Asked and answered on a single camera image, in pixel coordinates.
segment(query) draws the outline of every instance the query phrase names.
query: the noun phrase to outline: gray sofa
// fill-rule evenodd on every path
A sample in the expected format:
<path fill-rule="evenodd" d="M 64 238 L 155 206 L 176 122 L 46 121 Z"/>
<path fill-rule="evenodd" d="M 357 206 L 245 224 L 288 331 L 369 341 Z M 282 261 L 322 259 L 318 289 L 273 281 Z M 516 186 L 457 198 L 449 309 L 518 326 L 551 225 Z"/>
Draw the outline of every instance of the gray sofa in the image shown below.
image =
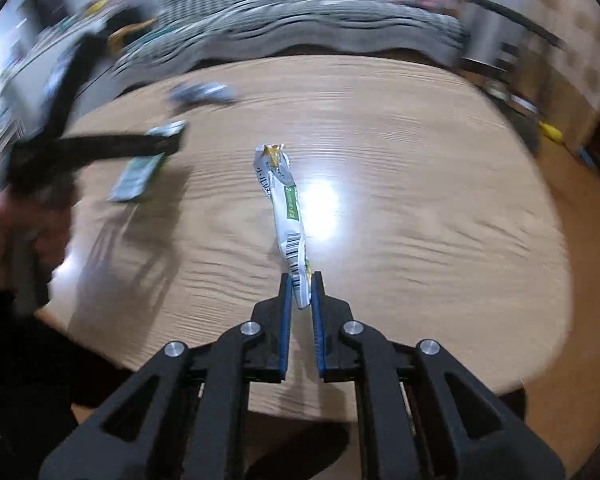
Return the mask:
<path fill-rule="evenodd" d="M 408 48 L 452 66 L 464 38 L 456 18 L 392 0 L 159 0 L 153 30 L 124 49 L 112 75 L 123 90 L 205 59 L 253 59 L 299 44 L 356 54 Z"/>

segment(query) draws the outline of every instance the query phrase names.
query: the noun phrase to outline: wooden table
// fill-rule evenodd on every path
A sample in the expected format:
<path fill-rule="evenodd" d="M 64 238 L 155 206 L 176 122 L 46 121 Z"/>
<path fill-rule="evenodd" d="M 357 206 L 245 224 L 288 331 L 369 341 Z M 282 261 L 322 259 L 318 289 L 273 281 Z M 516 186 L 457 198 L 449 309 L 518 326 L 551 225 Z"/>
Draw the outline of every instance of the wooden table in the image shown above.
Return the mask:
<path fill-rule="evenodd" d="M 181 115 L 179 82 L 228 83 L 238 104 Z M 347 56 L 222 65 L 147 86 L 81 118 L 74 134 L 190 122 L 139 206 L 106 202 L 125 162 L 82 172 L 70 256 L 48 311 L 69 334 L 137 368 L 170 340 L 215 340 L 274 296 L 284 263 L 252 161 L 284 142 L 308 254 L 327 293 L 388 338 L 432 337 L 503 391 L 548 366 L 571 314 L 555 212 L 513 130 L 451 73 Z M 352 384 L 317 379 L 309 310 L 293 313 L 289 371 L 250 408 L 355 419 Z"/>

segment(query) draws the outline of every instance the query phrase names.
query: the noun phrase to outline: white plastic wrapper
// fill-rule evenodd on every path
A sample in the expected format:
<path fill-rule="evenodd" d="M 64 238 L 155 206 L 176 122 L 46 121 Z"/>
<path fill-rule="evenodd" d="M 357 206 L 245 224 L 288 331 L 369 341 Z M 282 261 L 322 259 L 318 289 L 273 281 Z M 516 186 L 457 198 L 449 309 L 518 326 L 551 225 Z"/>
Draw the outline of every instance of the white plastic wrapper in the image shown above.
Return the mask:
<path fill-rule="evenodd" d="M 284 144 L 258 146 L 253 167 L 262 189 L 273 204 L 276 240 L 289 267 L 296 302 L 300 308 L 305 308 L 311 301 L 311 270 L 306 257 L 298 189 L 284 147 Z"/>

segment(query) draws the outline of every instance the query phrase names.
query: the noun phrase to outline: person's hand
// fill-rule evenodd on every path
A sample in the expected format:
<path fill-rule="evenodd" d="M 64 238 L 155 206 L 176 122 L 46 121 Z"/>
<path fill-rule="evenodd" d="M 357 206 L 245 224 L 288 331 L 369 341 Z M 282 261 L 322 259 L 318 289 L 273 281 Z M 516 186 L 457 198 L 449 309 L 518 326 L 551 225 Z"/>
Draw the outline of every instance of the person's hand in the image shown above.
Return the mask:
<path fill-rule="evenodd" d="M 35 198 L 19 199 L 8 189 L 0 191 L 0 290 L 10 288 L 11 264 L 8 260 L 11 235 L 20 229 L 35 230 L 34 242 L 40 264 L 53 270 L 62 263 L 71 239 L 71 208 L 77 200 L 74 192 L 66 208 L 51 209 Z"/>

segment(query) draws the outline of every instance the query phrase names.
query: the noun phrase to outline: dark clothing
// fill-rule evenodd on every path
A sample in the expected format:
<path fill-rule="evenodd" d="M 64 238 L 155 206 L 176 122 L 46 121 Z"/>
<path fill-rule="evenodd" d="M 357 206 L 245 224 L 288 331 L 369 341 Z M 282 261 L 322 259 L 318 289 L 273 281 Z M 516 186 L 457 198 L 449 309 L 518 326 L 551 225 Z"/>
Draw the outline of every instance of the dark clothing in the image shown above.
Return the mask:
<path fill-rule="evenodd" d="M 128 377 L 35 317 L 13 319 L 0 293 L 0 480 L 37 478 L 77 426 L 72 404 L 95 408 Z"/>

